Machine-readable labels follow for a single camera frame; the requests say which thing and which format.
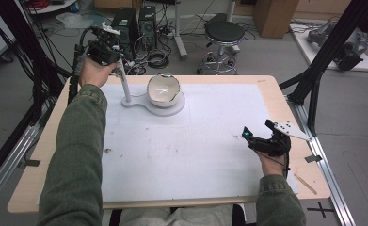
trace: hand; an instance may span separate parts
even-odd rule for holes
[[[80,86],[92,84],[100,88],[107,82],[108,75],[117,67],[117,63],[101,66],[89,57],[86,57],[80,76]]]
[[[264,176],[280,175],[283,176],[284,155],[271,157],[267,153],[255,152],[261,161]]]

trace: stool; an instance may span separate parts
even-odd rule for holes
[[[218,52],[209,52],[204,55],[201,64],[197,69],[197,74],[202,74],[203,70],[211,70],[218,75],[219,73],[227,73],[236,70],[236,61],[232,54],[225,52],[225,47],[234,46],[242,41],[245,36],[243,28],[235,23],[219,21],[208,24],[205,28],[206,39],[211,44],[217,44]]]

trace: green jacket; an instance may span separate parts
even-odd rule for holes
[[[107,100],[92,85],[68,105],[40,196],[38,225],[102,225],[102,152]],[[281,176],[260,181],[257,225],[305,225],[296,195]]]

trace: bowl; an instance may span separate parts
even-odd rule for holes
[[[154,105],[169,107],[177,103],[181,92],[180,82],[169,73],[159,73],[149,80],[148,96]]]

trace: gray floor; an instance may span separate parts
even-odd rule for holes
[[[200,6],[194,7],[194,2],[185,1],[183,15],[202,14],[207,8],[207,4],[201,6],[201,9]],[[226,10],[226,1],[216,2],[218,4],[209,8],[207,13]],[[46,23],[52,23],[51,19],[46,18]],[[198,19],[184,17],[183,27]],[[253,23],[249,17],[235,17],[234,20]],[[71,62],[73,46],[79,40],[76,36],[79,31],[64,30],[60,24],[53,26],[58,35],[52,35],[51,40]],[[240,44],[241,53],[236,58],[239,74],[270,74],[280,83],[302,73],[308,67],[291,34],[277,40],[260,38],[257,32],[253,34],[256,40],[244,40]],[[204,37],[193,36],[183,36],[183,41],[189,54],[186,61],[179,59],[175,43],[171,41],[173,51],[168,67],[164,70],[148,69],[146,74],[168,72],[195,75],[202,56],[208,52],[205,48],[207,41]],[[68,69],[67,63],[60,56],[57,59],[60,59],[62,67]],[[292,90],[293,88],[288,88],[283,92],[288,94]],[[0,63],[0,147],[30,106],[30,92],[31,82],[23,74],[18,62]],[[320,88],[316,132],[356,224],[368,225],[368,73],[332,70],[325,72]],[[0,225],[34,225],[36,222],[36,215],[9,214],[6,208],[22,171],[15,170],[0,194]],[[324,209],[332,209],[330,200],[302,202],[308,225],[339,225],[333,212],[325,212],[324,218],[322,212],[308,210],[319,208],[319,202]],[[249,221],[254,221],[254,205],[247,204],[246,208]]]

